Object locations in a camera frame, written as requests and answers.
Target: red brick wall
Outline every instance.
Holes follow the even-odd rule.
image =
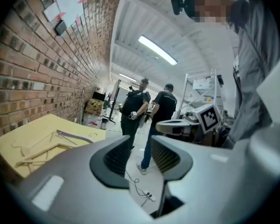
[[[0,27],[0,136],[52,113],[79,120],[109,69],[119,0],[87,0],[80,24],[58,36],[43,14],[53,0],[17,0]]]

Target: cardboard box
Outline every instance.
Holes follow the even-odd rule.
[[[102,112],[103,104],[104,104],[104,102],[101,101],[101,100],[90,99],[87,102],[87,106],[86,106],[85,112],[87,112],[89,114],[100,115],[101,112]]]

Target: paper on wall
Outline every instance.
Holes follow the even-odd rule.
[[[61,13],[65,13],[63,20],[68,28],[76,21],[77,15],[84,14],[83,3],[80,0],[56,0]]]
[[[53,21],[56,16],[60,14],[57,3],[52,3],[46,10],[43,12],[48,19],[48,21]]]

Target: ceiling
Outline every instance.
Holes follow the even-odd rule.
[[[121,0],[114,23],[111,44],[111,80],[119,78],[130,85],[123,73],[139,83],[142,77],[150,81],[149,89],[158,93],[166,83],[175,87],[174,94],[182,96],[185,74],[208,75],[216,69],[224,86],[231,80],[231,69],[238,52],[238,37],[229,27],[194,23],[185,12],[173,14],[170,0]],[[141,44],[145,35],[177,61],[170,65],[162,57]],[[198,95],[187,90],[186,97]]]

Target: fluorescent light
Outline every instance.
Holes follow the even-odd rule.
[[[141,36],[138,40],[142,44],[146,45],[148,48],[153,50],[155,53],[159,54],[161,57],[163,57],[166,61],[168,61],[171,65],[176,65],[177,61],[172,58],[166,51],[164,51],[162,48],[157,46],[155,43],[153,43],[151,40],[149,40],[145,36]]]
[[[123,85],[119,85],[119,87],[121,87],[122,89],[124,89],[126,91],[130,91],[128,88],[124,87]]]
[[[122,77],[125,77],[125,78],[128,78],[128,79],[130,79],[130,80],[132,80],[132,81],[134,81],[134,82],[136,82],[136,80],[134,80],[133,78],[130,78],[130,77],[127,77],[126,75],[124,75],[124,74],[119,74],[120,76],[122,76]]]

